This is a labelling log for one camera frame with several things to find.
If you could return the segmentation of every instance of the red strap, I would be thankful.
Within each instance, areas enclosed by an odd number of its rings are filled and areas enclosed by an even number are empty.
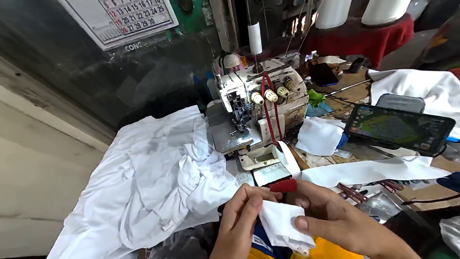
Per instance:
[[[263,97],[265,96],[265,73],[262,76],[262,96]],[[270,130],[271,140],[273,141],[273,144],[276,145],[277,142],[275,140],[275,133],[273,133],[273,128],[271,126],[270,116],[268,114],[267,104],[265,102],[264,102],[264,109],[265,109],[265,116],[267,117],[268,129]]]
[[[273,83],[270,80],[270,77],[268,77],[267,71],[264,71],[264,76],[267,78],[268,85],[270,85],[271,90],[275,93],[275,87],[273,87]],[[278,124],[278,133],[280,134],[280,140],[283,141],[283,134],[281,133],[281,127],[280,127],[280,119],[278,117],[278,105],[274,102],[273,105],[275,106],[275,117],[276,117],[276,123]]]

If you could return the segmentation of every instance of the white thread spool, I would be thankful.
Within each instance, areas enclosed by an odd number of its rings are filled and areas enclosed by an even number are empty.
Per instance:
[[[259,22],[254,25],[248,25],[247,31],[249,33],[249,47],[251,48],[251,54],[257,55],[262,53],[262,40],[260,38]]]
[[[315,26],[318,29],[341,26],[348,18],[350,5],[351,0],[322,0]]]
[[[371,26],[392,23],[406,13],[409,4],[410,0],[370,0],[361,23]]]

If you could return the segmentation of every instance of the red cloth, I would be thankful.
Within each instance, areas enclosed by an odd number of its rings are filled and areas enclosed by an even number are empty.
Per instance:
[[[302,54],[317,50],[321,56],[364,55],[375,68],[387,54],[406,44],[414,36],[414,22],[409,14],[385,27],[368,27],[360,18],[349,18],[339,27],[312,27],[302,46]]]
[[[459,68],[453,68],[453,69],[451,69],[449,71],[452,72],[452,74],[454,74],[460,80],[460,67]]]
[[[274,193],[295,193],[297,192],[297,181],[294,178],[289,180],[279,181],[274,184],[270,184],[270,191]]]

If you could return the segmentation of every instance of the smartphone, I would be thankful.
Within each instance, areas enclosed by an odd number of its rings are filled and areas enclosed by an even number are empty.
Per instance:
[[[335,85],[339,83],[336,75],[326,63],[310,66],[310,76],[312,80],[321,87]]]
[[[437,154],[455,126],[448,117],[407,112],[372,105],[356,106],[345,132],[423,154]]]

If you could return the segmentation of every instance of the plastic bottle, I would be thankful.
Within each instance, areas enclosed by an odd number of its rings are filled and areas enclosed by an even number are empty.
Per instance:
[[[214,81],[214,74],[211,71],[206,72],[206,85],[207,88],[209,89],[209,93],[211,94],[211,97],[213,100],[218,100],[219,99],[219,94],[217,93],[217,85],[216,82]]]

